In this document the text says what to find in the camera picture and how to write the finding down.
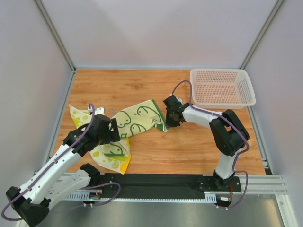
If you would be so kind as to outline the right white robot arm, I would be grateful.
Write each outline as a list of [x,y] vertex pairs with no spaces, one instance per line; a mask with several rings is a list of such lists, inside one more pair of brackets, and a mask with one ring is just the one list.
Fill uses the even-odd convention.
[[220,156],[211,180],[203,185],[216,190],[229,188],[234,180],[237,155],[243,151],[250,138],[236,113],[231,109],[216,112],[200,109],[189,102],[182,104],[175,95],[169,96],[163,102],[166,106],[166,126],[177,127],[181,123],[189,122],[211,130]]

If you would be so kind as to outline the green cream patterned towel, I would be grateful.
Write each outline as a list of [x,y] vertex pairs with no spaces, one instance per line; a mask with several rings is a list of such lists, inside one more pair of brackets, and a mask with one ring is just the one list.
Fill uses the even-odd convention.
[[120,140],[156,128],[168,132],[166,120],[154,99],[130,106],[118,112],[117,120]]

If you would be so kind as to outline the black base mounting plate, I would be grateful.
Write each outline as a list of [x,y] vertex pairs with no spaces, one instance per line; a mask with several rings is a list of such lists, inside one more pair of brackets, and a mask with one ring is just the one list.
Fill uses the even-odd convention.
[[241,192],[235,176],[221,183],[213,176],[193,174],[103,174],[99,182],[119,183],[119,199],[204,199],[206,192]]

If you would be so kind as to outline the aluminium frame post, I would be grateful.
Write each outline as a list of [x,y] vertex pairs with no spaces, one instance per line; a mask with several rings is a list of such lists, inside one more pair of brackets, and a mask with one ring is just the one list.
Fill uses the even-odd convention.
[[277,17],[277,14],[279,13],[280,9],[283,7],[283,5],[285,4],[286,0],[277,0],[272,8],[272,10],[270,11],[270,14],[268,15],[264,25],[262,26],[260,32],[258,33],[258,35],[256,36],[256,39],[254,40],[249,52],[247,53],[240,69],[241,70],[245,70],[250,62],[250,60],[252,59],[254,53],[256,52],[256,50],[258,49],[258,47],[260,46],[263,38],[265,37],[266,33],[268,32],[270,26],[272,25],[273,21],[275,20],[275,18]]
[[52,37],[54,38],[58,48],[60,49],[66,63],[69,65],[69,68],[71,69],[71,71],[74,73],[76,71],[76,67],[71,59],[71,57],[69,56],[53,22],[52,19],[49,15],[49,13],[47,12],[46,7],[44,6],[43,2],[41,0],[33,0],[34,4],[37,7],[38,12],[41,14],[46,26],[48,27]]

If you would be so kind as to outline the yellow lime patterned towel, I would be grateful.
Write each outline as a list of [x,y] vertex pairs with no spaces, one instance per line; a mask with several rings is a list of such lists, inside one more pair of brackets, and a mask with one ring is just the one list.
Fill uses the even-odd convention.
[[[77,128],[88,124],[91,120],[89,110],[79,110],[70,105],[69,111]],[[99,145],[90,152],[90,155],[99,166],[125,174],[131,160],[129,139],[124,138],[118,142]]]

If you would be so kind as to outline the right aluminium frame post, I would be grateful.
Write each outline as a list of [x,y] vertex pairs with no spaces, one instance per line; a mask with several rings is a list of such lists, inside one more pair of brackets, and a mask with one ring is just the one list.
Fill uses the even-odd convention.
[[272,8],[272,10],[270,11],[270,14],[268,15],[264,25],[262,26],[260,32],[258,33],[258,35],[256,36],[256,39],[254,40],[249,52],[247,53],[240,69],[241,70],[245,70],[250,62],[250,60],[252,59],[254,53],[256,52],[256,50],[258,49],[258,47],[260,46],[263,38],[265,37],[266,33],[268,32],[270,26],[272,25],[273,21],[275,20],[275,18],[277,17],[277,14],[279,13],[280,9],[283,7],[283,5],[285,4],[286,0],[277,0]]

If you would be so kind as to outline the white perforated plastic basket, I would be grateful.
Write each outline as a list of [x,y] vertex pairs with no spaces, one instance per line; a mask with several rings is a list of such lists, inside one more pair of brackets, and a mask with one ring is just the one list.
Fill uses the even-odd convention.
[[192,99],[205,109],[242,109],[256,103],[246,71],[240,69],[192,69]]

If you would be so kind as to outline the left aluminium frame post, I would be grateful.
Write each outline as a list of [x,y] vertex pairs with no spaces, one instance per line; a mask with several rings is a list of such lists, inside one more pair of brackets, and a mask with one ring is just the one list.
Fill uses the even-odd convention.
[[69,65],[69,68],[71,69],[71,71],[74,73],[76,71],[76,67],[71,59],[71,57],[69,56],[53,22],[52,19],[49,15],[49,13],[47,12],[46,7],[44,6],[43,2],[41,0],[33,0],[34,4],[37,7],[38,12],[41,14],[46,26],[48,27],[52,37],[54,38],[58,48],[60,49],[66,63]]

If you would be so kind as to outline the aluminium front rail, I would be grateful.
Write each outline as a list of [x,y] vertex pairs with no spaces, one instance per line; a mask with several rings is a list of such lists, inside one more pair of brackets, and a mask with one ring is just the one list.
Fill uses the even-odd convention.
[[211,175],[100,174],[99,177],[104,183],[117,182],[123,188],[131,185],[164,187],[188,184],[204,192],[228,192],[232,186],[235,192],[244,192],[246,189],[250,194],[287,194],[282,177],[279,175],[235,175],[222,185],[219,185]]

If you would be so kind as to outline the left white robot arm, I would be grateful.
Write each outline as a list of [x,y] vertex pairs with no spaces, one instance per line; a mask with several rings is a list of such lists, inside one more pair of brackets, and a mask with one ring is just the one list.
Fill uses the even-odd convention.
[[91,117],[88,124],[68,133],[54,156],[26,183],[6,191],[8,207],[30,227],[40,224],[51,209],[71,193],[80,189],[99,189],[100,172],[84,164],[70,177],[58,181],[65,171],[98,145],[120,141],[117,121],[105,115]]

